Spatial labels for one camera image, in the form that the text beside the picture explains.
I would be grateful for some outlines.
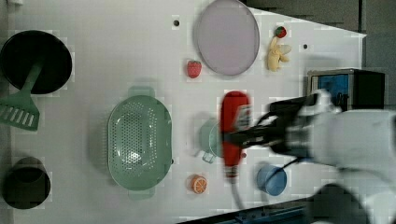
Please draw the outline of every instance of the orange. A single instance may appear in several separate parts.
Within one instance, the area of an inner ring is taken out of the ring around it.
[[[191,181],[191,189],[194,193],[201,194],[206,190],[207,181],[201,175],[196,175]]]

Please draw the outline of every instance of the black pot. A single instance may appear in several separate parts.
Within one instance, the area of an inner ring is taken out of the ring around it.
[[[2,194],[9,206],[18,209],[42,204],[50,194],[50,178],[43,163],[33,157],[18,161],[7,174]]]
[[[24,31],[12,36],[0,52],[0,69],[17,89],[25,83],[38,54],[45,49],[46,63],[32,88],[32,94],[59,90],[70,78],[72,58],[64,43],[42,31]]]

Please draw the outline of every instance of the white table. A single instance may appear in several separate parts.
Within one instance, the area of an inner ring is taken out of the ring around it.
[[[221,160],[208,164],[202,161],[202,152],[197,156],[198,129],[218,115],[224,93],[247,91],[257,119],[274,100],[302,95],[308,70],[361,67],[361,35],[252,9],[262,43],[252,67],[228,78],[204,65],[199,78],[189,79],[186,62],[201,60],[192,27],[209,2],[32,0],[9,9],[11,35],[30,29],[52,32],[73,52],[74,62],[73,76],[62,90],[35,97],[41,112],[38,132],[11,129],[14,162],[23,156],[41,159],[52,184],[42,206],[14,210],[15,223],[176,223],[235,211]],[[178,28],[173,27],[175,19],[180,20]],[[281,43],[293,50],[290,62],[271,73],[263,58],[278,25],[289,31]],[[133,85],[154,88],[173,120],[175,164],[155,195],[145,201],[129,199],[128,191],[112,180],[106,164],[109,113],[126,99]],[[281,165],[290,160],[268,148],[247,151],[239,180],[246,207],[310,196],[335,176],[327,166],[292,165],[280,196],[255,188],[253,178],[263,162]],[[208,179],[203,195],[187,190],[185,182],[192,174]]]

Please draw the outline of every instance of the small red fruit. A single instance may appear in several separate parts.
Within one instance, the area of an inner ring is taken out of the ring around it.
[[[278,37],[278,38],[283,38],[283,37],[285,37],[285,35],[287,34],[288,32],[286,32],[286,29],[285,29],[285,27],[283,27],[283,26],[279,26],[279,27],[277,27],[277,29],[275,30],[275,35]]]
[[[198,61],[189,61],[187,64],[187,73],[190,78],[196,78],[201,74],[202,65]]]

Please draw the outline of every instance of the black frying pan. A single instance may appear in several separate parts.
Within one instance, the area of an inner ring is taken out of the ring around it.
[[[46,63],[32,89],[32,94],[59,90],[70,78],[72,58],[64,43],[41,31],[25,31],[12,36],[0,52],[0,69],[8,81],[22,88],[38,49],[46,48]]]

